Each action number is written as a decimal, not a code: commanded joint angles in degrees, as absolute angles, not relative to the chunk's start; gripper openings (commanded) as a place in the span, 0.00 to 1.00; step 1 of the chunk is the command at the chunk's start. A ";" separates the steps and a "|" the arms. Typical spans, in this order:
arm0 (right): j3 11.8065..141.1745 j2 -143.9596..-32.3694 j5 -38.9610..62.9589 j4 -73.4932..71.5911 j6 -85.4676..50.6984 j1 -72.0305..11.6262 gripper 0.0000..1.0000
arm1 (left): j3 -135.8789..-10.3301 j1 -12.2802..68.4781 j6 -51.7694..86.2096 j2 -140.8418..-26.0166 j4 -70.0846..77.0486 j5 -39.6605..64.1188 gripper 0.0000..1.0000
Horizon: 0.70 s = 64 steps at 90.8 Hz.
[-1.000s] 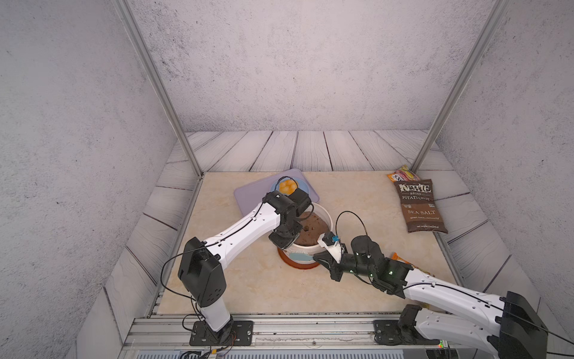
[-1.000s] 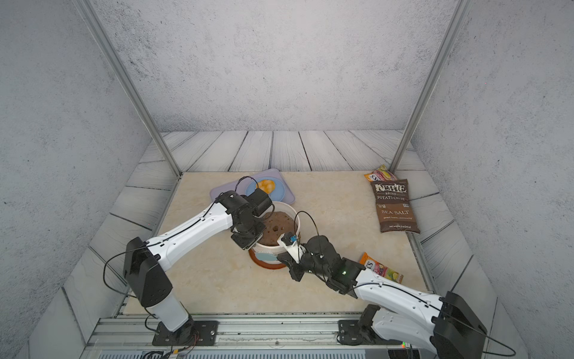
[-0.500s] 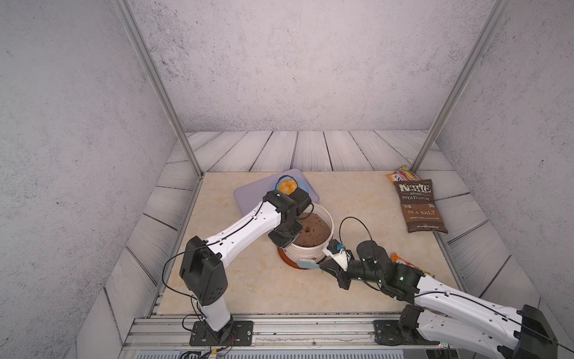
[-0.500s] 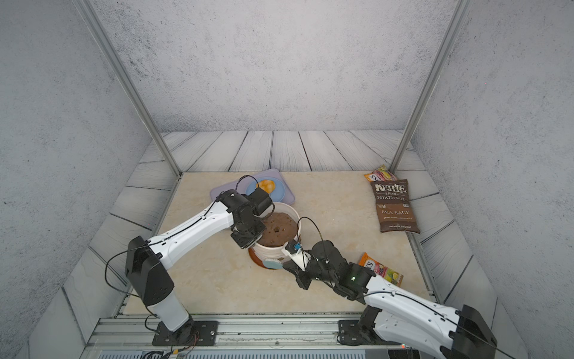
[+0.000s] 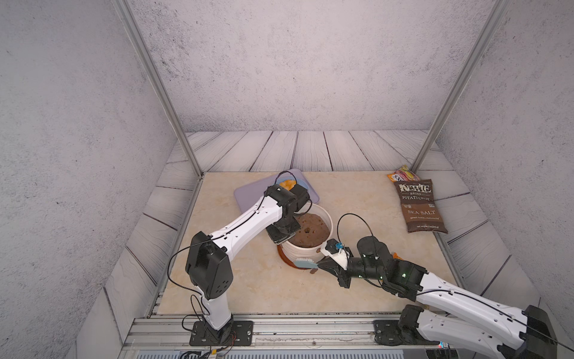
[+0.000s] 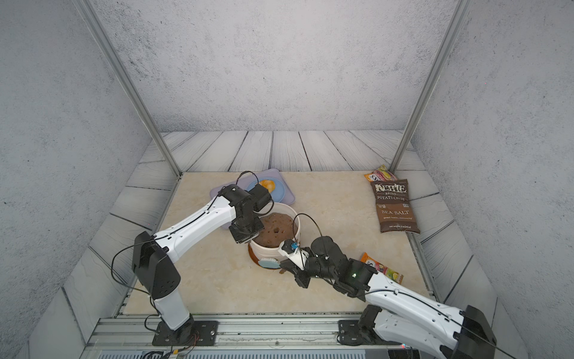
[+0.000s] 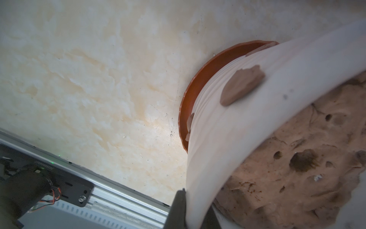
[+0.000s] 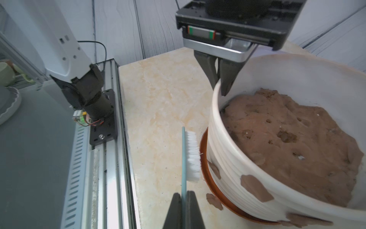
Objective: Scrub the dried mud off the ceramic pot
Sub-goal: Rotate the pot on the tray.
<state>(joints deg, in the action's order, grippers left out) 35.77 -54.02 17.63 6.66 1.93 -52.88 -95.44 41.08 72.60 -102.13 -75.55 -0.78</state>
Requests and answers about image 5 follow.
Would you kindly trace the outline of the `white ceramic pot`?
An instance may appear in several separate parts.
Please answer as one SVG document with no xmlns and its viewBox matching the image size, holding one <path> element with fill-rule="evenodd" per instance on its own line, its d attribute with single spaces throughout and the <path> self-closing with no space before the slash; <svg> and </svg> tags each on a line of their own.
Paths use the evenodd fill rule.
<svg viewBox="0 0 574 359">
<path fill-rule="evenodd" d="M 333 219 L 331 218 L 330 214 L 323 207 L 315 204 L 311 206 L 310 211 L 308 213 L 319 215 L 324 220 L 324 222 L 330 228 L 329 239 L 331 239 L 333 237 L 334 225 L 333 225 Z M 284 253 L 290 260 L 295 260 L 297 258 L 309 258 L 313 260 L 315 263 L 317 263 L 324 257 L 324 255 L 321 253 L 321 245 L 316 246 L 314 248 L 300 248 L 291 244 L 288 240 L 287 242 L 284 242 L 280 246 L 283 248 Z"/>
</svg>

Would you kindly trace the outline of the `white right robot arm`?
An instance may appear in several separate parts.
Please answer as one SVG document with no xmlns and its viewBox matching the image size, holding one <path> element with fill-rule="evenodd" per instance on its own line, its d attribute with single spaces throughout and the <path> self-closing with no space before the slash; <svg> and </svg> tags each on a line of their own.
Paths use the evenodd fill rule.
<svg viewBox="0 0 574 359">
<path fill-rule="evenodd" d="M 357 243 L 358 256 L 330 239 L 321 247 L 321 270 L 349 288 L 360 278 L 407 299 L 398 320 L 374 323 L 384 346 L 448 344 L 490 358 L 556 358 L 558 340 L 548 313 L 533 305 L 520 309 L 485 299 L 450 284 L 422 266 L 394 257 L 373 236 Z"/>
</svg>

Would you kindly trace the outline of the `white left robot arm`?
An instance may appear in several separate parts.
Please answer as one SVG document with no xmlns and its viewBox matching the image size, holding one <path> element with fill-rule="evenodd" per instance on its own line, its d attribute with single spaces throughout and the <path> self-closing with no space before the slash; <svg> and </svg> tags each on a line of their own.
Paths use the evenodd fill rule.
<svg viewBox="0 0 574 359">
<path fill-rule="evenodd" d="M 300 230 L 297 217 L 308 202 L 310 196 L 303 186 L 296 184 L 288 190 L 273 184 L 235 221 L 209 235 L 201 231 L 194 235 L 185 271 L 202 296 L 204 323 L 209 329 L 226 331 L 233 321 L 226 291 L 233 282 L 235 256 L 264 230 L 276 245 L 291 239 Z"/>
</svg>

